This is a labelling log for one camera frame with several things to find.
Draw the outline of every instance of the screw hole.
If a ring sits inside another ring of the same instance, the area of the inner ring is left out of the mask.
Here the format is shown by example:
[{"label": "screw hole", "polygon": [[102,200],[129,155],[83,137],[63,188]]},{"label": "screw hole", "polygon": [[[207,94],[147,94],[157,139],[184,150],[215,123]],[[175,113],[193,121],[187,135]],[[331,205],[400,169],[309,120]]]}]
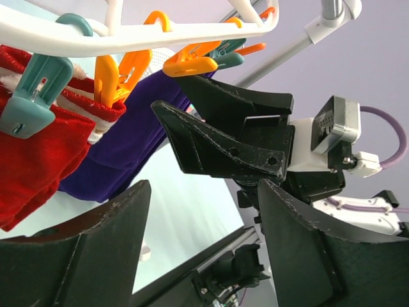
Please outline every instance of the screw hole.
[{"label": "screw hole", "polygon": [[232,157],[237,157],[239,153],[240,152],[237,148],[232,147],[229,149],[229,155],[231,155]]},{"label": "screw hole", "polygon": [[276,165],[277,159],[275,157],[271,157],[267,160],[267,163],[269,163],[269,165]]}]

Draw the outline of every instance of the white plastic hanger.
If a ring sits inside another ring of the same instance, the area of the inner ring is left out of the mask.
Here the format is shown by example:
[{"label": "white plastic hanger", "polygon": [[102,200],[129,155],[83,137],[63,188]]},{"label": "white plastic hanger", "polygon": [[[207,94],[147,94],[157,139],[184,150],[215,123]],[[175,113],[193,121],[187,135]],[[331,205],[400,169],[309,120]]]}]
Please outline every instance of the white plastic hanger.
[{"label": "white plastic hanger", "polygon": [[232,23],[176,24],[164,33],[160,24],[121,25],[123,0],[106,0],[105,24],[88,20],[100,36],[83,36],[72,26],[57,24],[0,5],[0,43],[48,56],[85,58],[152,48],[187,45],[261,36],[273,30],[279,20],[278,0],[266,0],[275,8],[265,22],[250,0],[229,0],[243,17],[241,28]]}]

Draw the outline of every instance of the white hanger bar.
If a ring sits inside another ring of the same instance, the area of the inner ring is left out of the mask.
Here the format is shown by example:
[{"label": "white hanger bar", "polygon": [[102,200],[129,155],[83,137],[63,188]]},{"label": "white hanger bar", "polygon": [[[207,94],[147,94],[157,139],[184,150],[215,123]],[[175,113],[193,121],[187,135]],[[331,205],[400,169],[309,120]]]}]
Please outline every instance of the white hanger bar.
[{"label": "white hanger bar", "polygon": [[[287,46],[281,49],[277,54],[272,55],[260,65],[255,66],[249,70],[248,74],[243,75],[239,80],[235,82],[236,86],[241,88],[248,88],[264,76],[268,75],[274,69],[293,56],[303,51],[310,45],[315,45],[322,39],[333,33],[336,29],[346,24],[350,20],[358,18],[362,11],[361,0],[321,0],[322,3],[326,3],[323,6],[322,15],[314,19],[310,24],[304,28],[304,32],[290,42]],[[343,6],[342,10],[339,10],[339,3]],[[334,17],[334,12],[339,12],[339,15]],[[324,13],[331,16],[330,20],[324,17]]]},{"label": "white hanger bar", "polygon": [[[121,0],[108,0],[117,14]],[[96,33],[105,37],[83,36],[74,27],[33,17],[0,5],[0,43],[29,52],[49,56],[84,58],[138,51],[152,48],[187,45],[261,36],[273,30],[279,20],[278,0],[266,0],[268,7],[275,8],[265,22],[251,6],[250,0],[229,0],[240,15],[245,16],[241,28],[233,23],[176,24],[172,31],[164,33],[160,24],[122,26],[118,15],[106,21],[109,25],[90,21]]]}]

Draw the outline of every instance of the purple cloth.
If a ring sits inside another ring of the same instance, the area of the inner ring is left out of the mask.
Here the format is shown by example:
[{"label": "purple cloth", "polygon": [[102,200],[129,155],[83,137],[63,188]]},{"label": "purple cloth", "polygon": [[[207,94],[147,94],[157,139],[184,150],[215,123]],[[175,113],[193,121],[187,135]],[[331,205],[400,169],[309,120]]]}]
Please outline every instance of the purple cloth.
[{"label": "purple cloth", "polygon": [[166,138],[151,109],[156,100],[183,110],[190,105],[176,81],[163,71],[143,79],[127,98],[126,113],[90,148],[78,169],[61,181],[59,190],[80,200],[99,202],[125,191]]}]

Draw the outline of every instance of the table surface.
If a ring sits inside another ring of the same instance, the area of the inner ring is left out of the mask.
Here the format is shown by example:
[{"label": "table surface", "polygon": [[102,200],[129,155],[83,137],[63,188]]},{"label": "table surface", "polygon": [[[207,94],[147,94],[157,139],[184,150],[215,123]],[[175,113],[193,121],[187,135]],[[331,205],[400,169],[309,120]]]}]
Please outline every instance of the table surface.
[{"label": "table surface", "polygon": [[[183,174],[170,144],[156,151],[133,183],[152,188],[145,241],[151,258],[139,262],[134,292],[243,226],[223,179]],[[34,233],[87,212],[99,204],[57,192],[44,206],[0,239]]]}]

